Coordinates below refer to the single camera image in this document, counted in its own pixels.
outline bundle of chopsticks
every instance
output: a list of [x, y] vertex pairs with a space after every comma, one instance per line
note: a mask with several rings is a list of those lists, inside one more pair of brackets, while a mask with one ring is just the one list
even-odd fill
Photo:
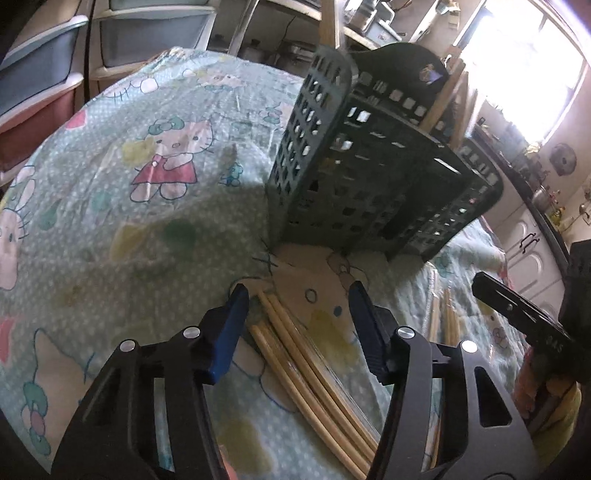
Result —
[[378, 448], [370, 427], [277, 296], [260, 291], [258, 297], [270, 323], [259, 322], [249, 330], [263, 357], [326, 446], [353, 476], [364, 480]]

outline plastic basket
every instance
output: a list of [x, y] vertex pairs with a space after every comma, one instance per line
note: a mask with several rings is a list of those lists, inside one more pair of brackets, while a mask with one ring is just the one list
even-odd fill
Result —
[[427, 260], [493, 205], [482, 201], [490, 185], [447, 145], [355, 95], [357, 84], [355, 62], [320, 46], [267, 182], [271, 245]]

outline hello kitty tablecloth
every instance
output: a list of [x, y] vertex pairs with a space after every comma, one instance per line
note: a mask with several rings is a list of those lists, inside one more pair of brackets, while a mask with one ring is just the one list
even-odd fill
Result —
[[[389, 390], [355, 335], [354, 280], [421, 329], [437, 268], [465, 336], [512, 388], [520, 337], [470, 292], [477, 271], [505, 275], [504, 253], [478, 221], [435, 267], [322, 247], [267, 250], [264, 183], [300, 86], [267, 66], [174, 48], [89, 102], [21, 170], [0, 204], [0, 408], [43, 467], [120, 341], [170, 338], [237, 281], [277, 292], [378, 432]], [[262, 316], [253, 300], [248, 321]], [[349, 477], [247, 333], [207, 397], [240, 479]], [[157, 424], [160, 462], [172, 469], [161, 404]]]

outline cable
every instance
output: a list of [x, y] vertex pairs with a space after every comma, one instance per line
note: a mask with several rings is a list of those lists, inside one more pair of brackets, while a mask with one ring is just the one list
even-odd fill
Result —
[[400, 12], [403, 8], [410, 7], [412, 2], [413, 2], [413, 0], [407, 0], [406, 2], [404, 2], [404, 5], [402, 5], [401, 7], [398, 7], [398, 8], [394, 8], [392, 10], [394, 13]]
[[88, 13], [88, 24], [86, 27], [86, 40], [84, 43], [84, 103], [90, 102], [90, 31], [92, 30], [92, 18], [95, 15], [96, 0], [92, 0], [90, 12]]
[[279, 41], [279, 45], [277, 45], [277, 48], [275, 49], [275, 51], [279, 50], [279, 47], [281, 47], [281, 43], [285, 40], [285, 37], [287, 36], [287, 31], [290, 28], [291, 23], [296, 19], [296, 16], [294, 15], [293, 17], [291, 17], [291, 20], [289, 20], [289, 22], [287, 22], [287, 26], [285, 27], [285, 32], [283, 33], [283, 36], [281, 37], [281, 40]]

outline teal bow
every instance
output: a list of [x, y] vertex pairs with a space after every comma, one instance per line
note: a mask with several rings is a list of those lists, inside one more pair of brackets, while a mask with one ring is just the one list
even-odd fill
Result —
[[165, 120], [160, 123], [158, 123], [158, 121], [154, 122], [154, 124], [150, 125], [148, 128], [148, 133], [150, 135], [160, 135], [162, 132], [167, 132], [168, 130], [182, 130], [183, 128], [184, 122], [175, 115], [170, 120]]

